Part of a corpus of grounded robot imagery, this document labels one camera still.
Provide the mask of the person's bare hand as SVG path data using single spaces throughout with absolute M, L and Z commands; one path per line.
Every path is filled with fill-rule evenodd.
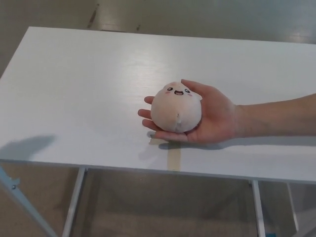
M 199 126 L 190 132 L 172 133 L 156 126 L 150 111 L 139 109 L 142 125 L 155 131 L 154 137 L 166 141 L 211 144 L 232 139 L 237 134 L 237 105 L 218 89 L 195 81 L 182 79 L 181 83 L 202 96 L 202 118 Z

